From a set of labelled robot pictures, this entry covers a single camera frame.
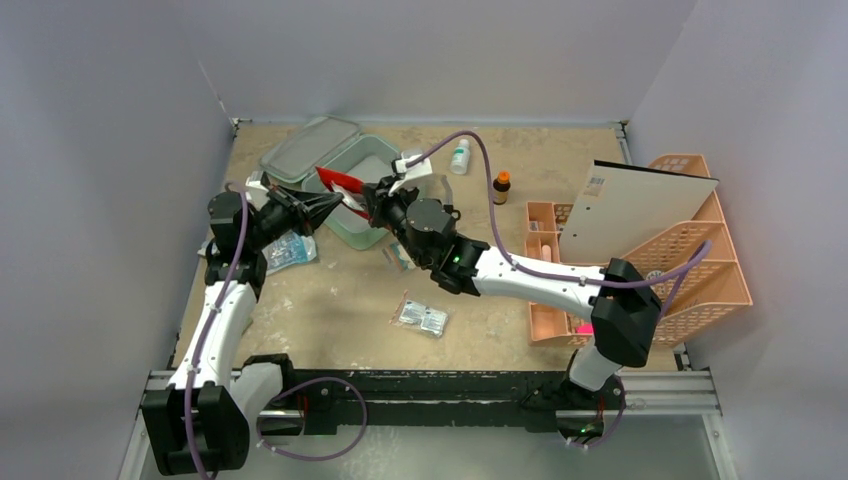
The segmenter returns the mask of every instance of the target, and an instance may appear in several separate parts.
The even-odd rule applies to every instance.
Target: beige table surface
[[[247,125],[235,140],[227,179],[243,182],[259,158],[295,127]],[[428,147],[458,127],[373,126],[400,149]],[[479,128],[495,171],[512,176],[509,201],[496,207],[507,249],[523,254],[527,201],[572,202],[593,159],[621,162],[612,129]],[[445,173],[462,211],[458,230],[494,243],[489,226],[486,182],[480,150],[472,142],[468,173],[449,173],[452,148],[433,156]],[[270,275],[239,345],[235,366],[253,354],[287,352],[297,368],[555,370],[564,369],[571,348],[527,345],[527,302],[511,298],[455,296],[429,279],[429,272],[390,270],[380,249],[356,251],[331,230],[315,234],[318,259]],[[199,262],[177,344],[175,363],[185,355],[201,312],[204,263]],[[449,312],[440,339],[389,325],[401,297]],[[655,347],[649,370],[676,370],[670,350]]]

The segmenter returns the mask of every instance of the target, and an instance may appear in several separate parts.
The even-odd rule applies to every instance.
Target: storage organizer
[[[689,175],[709,176],[701,155],[665,155],[650,168]],[[559,230],[568,221],[570,204],[528,202],[524,253],[541,259],[541,245],[557,245]],[[680,291],[657,326],[654,344],[674,346],[702,332],[729,314],[752,304],[748,286],[733,248],[724,213],[715,192],[692,220],[675,224],[621,258],[631,262],[646,278],[657,277],[683,264],[705,239],[713,242],[707,257],[686,275]],[[554,248],[551,261],[559,262]],[[665,301],[674,280],[653,287]],[[583,320],[560,310],[531,303],[528,341],[531,345],[582,346],[591,334],[577,333]]]

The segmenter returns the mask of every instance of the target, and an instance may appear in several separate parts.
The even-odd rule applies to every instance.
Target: wall
[[[174,0],[230,116],[630,118],[695,0]]]
[[[168,4],[0,3],[0,478],[115,478],[229,124]]]
[[[756,306],[690,343],[743,479],[844,478],[848,5],[700,0],[630,124],[702,152]]]

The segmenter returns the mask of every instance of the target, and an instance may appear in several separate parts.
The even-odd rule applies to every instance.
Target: small plastic bag
[[[403,299],[390,323],[441,338],[448,323],[447,312],[410,300],[407,293],[404,292]]]
[[[262,253],[268,260],[266,275],[271,275],[290,265],[311,262],[318,256],[318,248],[312,237],[288,232],[262,249]]]

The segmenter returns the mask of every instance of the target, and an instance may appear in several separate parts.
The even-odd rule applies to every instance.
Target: translucent lid
[[[312,167],[330,161],[360,130],[359,124],[341,118],[314,118],[263,155],[259,165],[284,182],[297,183]]]

